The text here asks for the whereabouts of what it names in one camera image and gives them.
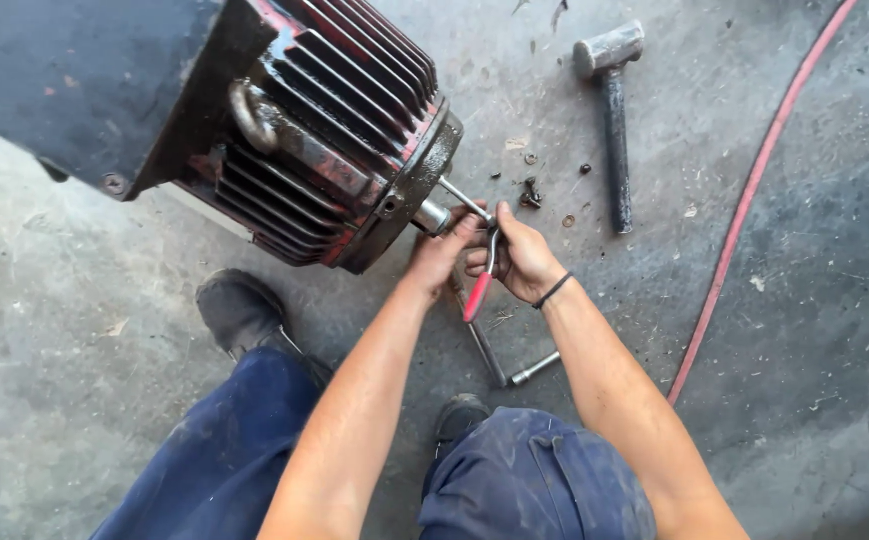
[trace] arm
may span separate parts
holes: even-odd
[[[357,540],[392,446],[421,323],[478,221],[466,215],[446,236],[419,240],[404,277],[311,412],[259,540]]]
[[[518,298],[537,302],[567,271],[541,234],[514,219],[504,202],[498,221],[508,241],[498,277]],[[469,275],[487,254],[468,256]],[[568,279],[541,308],[568,373],[585,428],[614,445],[644,487],[662,540],[748,538],[705,468],[675,410],[615,334],[585,289]]]

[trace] red air hose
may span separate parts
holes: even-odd
[[[691,370],[691,365],[695,363],[695,356],[698,354],[698,348],[702,345],[702,339],[705,338],[705,330],[708,328],[708,323],[711,322],[711,314],[715,311],[715,304],[718,302],[718,295],[722,292],[722,286],[725,284],[725,276],[729,273],[729,264],[731,263],[731,254],[734,253],[735,244],[738,243],[738,235],[741,232],[741,226],[745,223],[745,216],[748,215],[748,210],[752,207],[752,199],[754,198],[755,190],[758,190],[758,184],[761,182],[761,176],[765,173],[765,167],[768,166],[768,159],[775,150],[775,145],[778,138],[781,136],[781,131],[785,127],[785,122],[795,107],[795,101],[804,88],[804,84],[808,81],[812,69],[818,63],[818,58],[825,52],[828,43],[834,38],[835,33],[841,28],[842,23],[848,17],[851,8],[854,7],[858,0],[844,0],[837,8],[834,16],[828,21],[828,25],[824,27],[821,35],[801,62],[801,68],[794,75],[794,80],[791,81],[788,87],[788,93],[785,94],[784,101],[778,107],[778,112],[771,122],[771,127],[767,131],[767,136],[761,145],[761,150],[758,152],[758,157],[754,160],[754,166],[751,168],[751,174],[747,177],[747,184],[744,186],[744,191],[740,195],[738,208],[735,209],[734,219],[731,220],[731,227],[728,229],[728,235],[724,239],[724,247],[721,248],[721,255],[717,259],[717,267],[715,269],[715,278],[711,281],[711,289],[708,291],[708,297],[704,300],[704,308],[701,310],[701,316],[697,319],[697,326],[694,327],[694,334],[691,336],[691,343],[688,345],[688,350],[684,353],[684,360],[681,362],[681,368],[678,369],[677,377],[674,378],[674,384],[671,385],[668,391],[668,403],[672,406],[678,400],[681,394],[681,388],[684,387],[684,382],[688,379],[688,372]]]

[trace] black wristband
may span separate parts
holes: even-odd
[[[554,286],[548,291],[548,293],[542,296],[541,300],[537,300],[535,303],[532,303],[531,307],[535,308],[536,310],[541,310],[541,307],[545,305],[545,301],[551,298],[553,294],[558,292],[558,289],[561,289],[561,286],[563,286],[564,283],[567,282],[568,279],[574,275],[575,274],[572,273],[571,270],[569,270],[568,273],[564,275],[564,277],[561,277],[561,281],[555,283]]]

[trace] nut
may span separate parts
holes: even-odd
[[[118,173],[108,173],[101,179],[101,187],[112,195],[125,192],[125,177]]]

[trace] hand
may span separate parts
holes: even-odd
[[[484,200],[474,203],[483,209],[488,206]],[[433,305],[458,261],[458,254],[465,248],[477,247],[478,227],[486,226],[485,220],[470,213],[467,206],[451,208],[451,221],[441,236],[431,238],[423,232],[418,233],[402,283],[425,292]]]
[[[507,202],[498,202],[495,214],[502,234],[498,245],[497,264],[492,275],[511,294],[534,304],[553,288],[568,273],[552,254],[541,232],[519,222],[512,215]],[[486,235],[480,235],[480,245],[488,246]],[[489,250],[480,249],[468,253],[465,273],[472,278],[485,272]]]

